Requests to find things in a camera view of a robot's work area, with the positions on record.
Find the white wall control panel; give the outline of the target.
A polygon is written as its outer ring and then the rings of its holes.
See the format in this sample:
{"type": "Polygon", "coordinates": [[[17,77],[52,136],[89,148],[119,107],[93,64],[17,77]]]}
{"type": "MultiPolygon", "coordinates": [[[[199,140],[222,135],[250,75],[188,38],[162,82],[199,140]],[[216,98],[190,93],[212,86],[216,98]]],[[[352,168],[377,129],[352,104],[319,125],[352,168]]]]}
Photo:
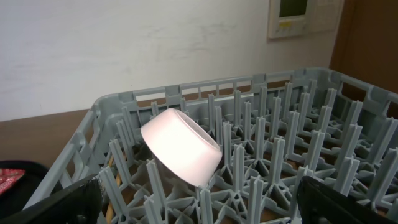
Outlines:
{"type": "Polygon", "coordinates": [[[334,30],[341,0],[271,0],[267,37],[279,39],[334,30]]]}

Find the round black serving tray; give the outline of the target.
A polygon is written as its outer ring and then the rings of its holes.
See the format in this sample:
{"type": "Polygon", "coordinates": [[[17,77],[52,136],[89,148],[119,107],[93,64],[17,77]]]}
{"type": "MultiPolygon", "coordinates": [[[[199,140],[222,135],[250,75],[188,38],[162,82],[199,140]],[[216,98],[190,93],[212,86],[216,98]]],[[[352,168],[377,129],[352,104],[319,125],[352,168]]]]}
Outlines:
{"type": "Polygon", "coordinates": [[[23,209],[49,169],[31,161],[1,161],[1,169],[24,171],[19,180],[1,193],[1,221],[4,221],[23,209]]]}

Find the red snack wrapper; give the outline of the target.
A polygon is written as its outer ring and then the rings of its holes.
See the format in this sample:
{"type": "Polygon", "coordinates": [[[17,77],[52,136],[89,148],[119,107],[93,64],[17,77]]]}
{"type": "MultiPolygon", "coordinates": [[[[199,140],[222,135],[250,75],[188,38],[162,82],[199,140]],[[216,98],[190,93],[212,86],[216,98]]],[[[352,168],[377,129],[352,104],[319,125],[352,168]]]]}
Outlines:
{"type": "Polygon", "coordinates": [[[25,170],[22,170],[22,169],[3,169],[3,168],[1,168],[0,193],[4,194],[24,175],[25,175],[25,170]]]}

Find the wooden chopstick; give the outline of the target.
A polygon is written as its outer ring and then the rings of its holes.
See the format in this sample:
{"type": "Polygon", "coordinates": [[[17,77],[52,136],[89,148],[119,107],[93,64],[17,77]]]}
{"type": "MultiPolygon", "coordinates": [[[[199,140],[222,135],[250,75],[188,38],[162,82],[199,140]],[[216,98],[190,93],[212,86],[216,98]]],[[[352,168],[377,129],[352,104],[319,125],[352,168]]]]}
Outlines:
{"type": "Polygon", "coordinates": [[[119,174],[115,177],[110,169],[106,169],[104,173],[106,177],[105,187],[109,197],[109,205],[105,219],[107,223],[111,223],[114,215],[120,215],[123,213],[123,208],[120,206],[120,199],[123,197],[121,196],[119,189],[121,178],[119,174]]]}
{"type": "Polygon", "coordinates": [[[111,157],[110,157],[110,159],[108,161],[108,165],[111,167],[113,165],[113,163],[114,163],[114,156],[111,155],[111,157]]]}

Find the grey dishwasher rack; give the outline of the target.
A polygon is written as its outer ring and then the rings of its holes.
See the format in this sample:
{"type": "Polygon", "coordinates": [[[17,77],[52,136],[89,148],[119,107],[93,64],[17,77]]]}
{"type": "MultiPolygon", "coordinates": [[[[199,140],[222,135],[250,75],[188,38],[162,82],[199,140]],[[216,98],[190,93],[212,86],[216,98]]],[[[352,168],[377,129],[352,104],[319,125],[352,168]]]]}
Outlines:
{"type": "Polygon", "coordinates": [[[397,95],[327,68],[186,83],[97,99],[24,209],[105,170],[120,175],[123,213],[111,223],[302,223],[297,191],[309,176],[397,222],[397,95]],[[219,145],[204,187],[170,171],[141,128],[180,110],[219,145]],[[114,156],[110,167],[108,161],[114,156]]]}

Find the pink bowl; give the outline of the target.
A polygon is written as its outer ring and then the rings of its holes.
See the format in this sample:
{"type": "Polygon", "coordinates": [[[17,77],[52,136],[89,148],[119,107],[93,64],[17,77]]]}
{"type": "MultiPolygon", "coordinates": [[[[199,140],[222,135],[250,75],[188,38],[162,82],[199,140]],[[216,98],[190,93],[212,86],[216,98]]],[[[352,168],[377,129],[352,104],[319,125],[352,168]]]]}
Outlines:
{"type": "Polygon", "coordinates": [[[217,142],[185,113],[168,108],[142,126],[144,142],[166,168],[204,187],[222,158],[217,142]]]}

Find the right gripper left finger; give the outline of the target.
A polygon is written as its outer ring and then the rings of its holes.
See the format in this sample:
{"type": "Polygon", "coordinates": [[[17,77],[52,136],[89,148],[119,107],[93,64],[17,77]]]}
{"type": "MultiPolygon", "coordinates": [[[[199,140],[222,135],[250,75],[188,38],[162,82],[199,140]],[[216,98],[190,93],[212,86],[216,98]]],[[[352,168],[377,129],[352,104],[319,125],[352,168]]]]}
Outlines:
{"type": "Polygon", "coordinates": [[[91,174],[53,195],[1,220],[2,224],[96,224],[104,203],[104,186],[91,174]]]}

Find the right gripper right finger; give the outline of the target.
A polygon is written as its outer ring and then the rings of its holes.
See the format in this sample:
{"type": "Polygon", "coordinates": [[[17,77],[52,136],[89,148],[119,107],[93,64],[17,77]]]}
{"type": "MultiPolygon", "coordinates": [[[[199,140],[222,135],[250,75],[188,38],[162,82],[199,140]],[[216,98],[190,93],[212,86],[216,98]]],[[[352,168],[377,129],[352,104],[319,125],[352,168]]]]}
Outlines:
{"type": "Polygon", "coordinates": [[[316,179],[305,176],[298,185],[298,209],[303,224],[393,224],[394,221],[360,205],[316,179]]]}

